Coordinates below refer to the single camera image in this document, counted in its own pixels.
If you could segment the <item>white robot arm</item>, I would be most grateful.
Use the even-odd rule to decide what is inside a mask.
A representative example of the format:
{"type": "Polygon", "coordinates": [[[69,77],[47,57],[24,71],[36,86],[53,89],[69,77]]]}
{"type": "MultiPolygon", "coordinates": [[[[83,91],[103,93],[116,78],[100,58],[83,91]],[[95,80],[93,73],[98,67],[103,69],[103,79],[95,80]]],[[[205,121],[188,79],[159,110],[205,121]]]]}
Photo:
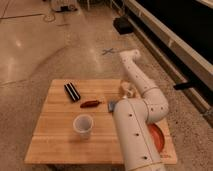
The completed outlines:
{"type": "Polygon", "coordinates": [[[162,120],[169,112],[168,100],[160,88],[135,63],[137,49],[119,53],[124,69],[140,98],[119,100],[113,118],[126,171],[166,171],[148,124],[162,120]]]}

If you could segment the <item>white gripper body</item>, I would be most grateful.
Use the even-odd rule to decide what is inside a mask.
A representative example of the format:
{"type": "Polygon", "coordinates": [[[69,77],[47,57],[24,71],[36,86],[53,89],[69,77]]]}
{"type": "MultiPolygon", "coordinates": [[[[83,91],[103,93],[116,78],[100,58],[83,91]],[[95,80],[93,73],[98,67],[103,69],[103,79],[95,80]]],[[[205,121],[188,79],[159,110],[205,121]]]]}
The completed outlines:
{"type": "Polygon", "coordinates": [[[134,98],[136,96],[136,89],[127,81],[120,82],[120,92],[123,98],[134,98]]]}

